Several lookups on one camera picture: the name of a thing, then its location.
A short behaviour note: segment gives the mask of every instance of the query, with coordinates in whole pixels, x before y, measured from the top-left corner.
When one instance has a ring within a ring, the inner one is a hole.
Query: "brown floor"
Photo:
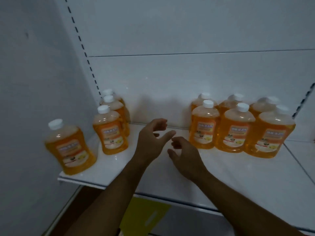
[[[64,235],[70,226],[89,207],[103,190],[84,186],[63,214],[50,236]]]

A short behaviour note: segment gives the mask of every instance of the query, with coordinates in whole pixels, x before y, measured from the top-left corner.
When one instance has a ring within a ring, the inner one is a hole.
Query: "person's left hand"
[[[148,166],[156,159],[164,147],[164,145],[176,134],[175,130],[169,131],[161,138],[157,138],[160,134],[154,131],[164,131],[167,127],[167,119],[153,119],[139,133],[137,148],[133,156],[134,160]]]

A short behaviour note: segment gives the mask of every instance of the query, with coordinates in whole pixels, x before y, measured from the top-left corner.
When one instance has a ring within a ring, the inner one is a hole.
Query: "orange liquid bottle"
[[[252,156],[273,158],[295,128],[289,109],[277,105],[275,111],[261,113],[245,140],[244,151]]]
[[[202,106],[204,100],[211,100],[211,101],[213,102],[213,106],[214,106],[215,108],[218,107],[217,102],[210,98],[210,94],[209,94],[209,93],[202,93],[202,94],[200,94],[200,95],[198,96],[198,98],[195,99],[195,100],[191,103],[191,122],[192,122],[192,119],[193,119],[192,111],[193,111],[196,107]]]
[[[96,162],[80,128],[64,126],[62,119],[55,119],[48,126],[52,132],[46,138],[45,146],[57,158],[65,174],[80,173]]]
[[[192,111],[193,120],[189,142],[197,148],[211,149],[215,142],[215,129],[220,121],[219,111],[211,100],[204,100],[203,105]]]
[[[217,128],[216,148],[231,153],[243,151],[246,136],[255,121],[248,109],[248,104],[238,103],[236,108],[226,111],[221,116],[221,123]]]
[[[250,105],[250,112],[257,118],[261,113],[274,111],[279,102],[280,100],[277,97],[261,98],[256,103]]]
[[[107,95],[103,97],[103,101],[105,105],[108,105],[108,107],[113,110],[116,111],[120,114],[123,122],[122,122],[122,127],[123,127],[123,131],[125,133],[125,136],[128,137],[130,134],[130,130],[129,130],[129,123],[127,121],[127,117],[126,117],[126,112],[125,112],[125,107],[124,105],[115,100],[113,95]]]
[[[244,99],[244,95],[235,93],[224,100],[222,103],[218,105],[218,111],[221,116],[228,111],[229,109],[236,108],[238,103],[242,103]]]
[[[123,100],[123,98],[120,97],[119,95],[115,94],[112,89],[105,89],[105,90],[102,91],[102,96],[103,97],[104,96],[109,96],[109,95],[114,96],[115,100],[121,102],[124,105],[127,122],[130,122],[130,113],[129,113],[128,109],[126,108],[126,104],[125,104],[125,101]],[[101,98],[100,105],[102,105],[103,103],[104,103],[104,100],[103,100],[103,98]]]
[[[106,155],[117,154],[128,148],[128,141],[122,128],[122,119],[118,112],[107,105],[97,108],[99,114],[94,117],[93,128],[100,138]]]

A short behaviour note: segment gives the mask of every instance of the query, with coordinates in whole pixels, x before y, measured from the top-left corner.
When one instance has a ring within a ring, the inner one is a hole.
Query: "person's right arm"
[[[198,150],[183,137],[172,138],[172,146],[182,149],[178,156],[168,149],[175,167],[194,182],[240,235],[303,235],[269,211],[215,178],[205,167]]]

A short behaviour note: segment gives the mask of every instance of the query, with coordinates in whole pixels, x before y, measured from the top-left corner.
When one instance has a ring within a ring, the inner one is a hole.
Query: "person's right hand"
[[[188,180],[196,181],[208,170],[202,162],[200,154],[189,141],[183,137],[172,138],[174,149],[182,149],[181,155],[178,156],[175,151],[168,149],[167,153],[172,159],[179,172]]]

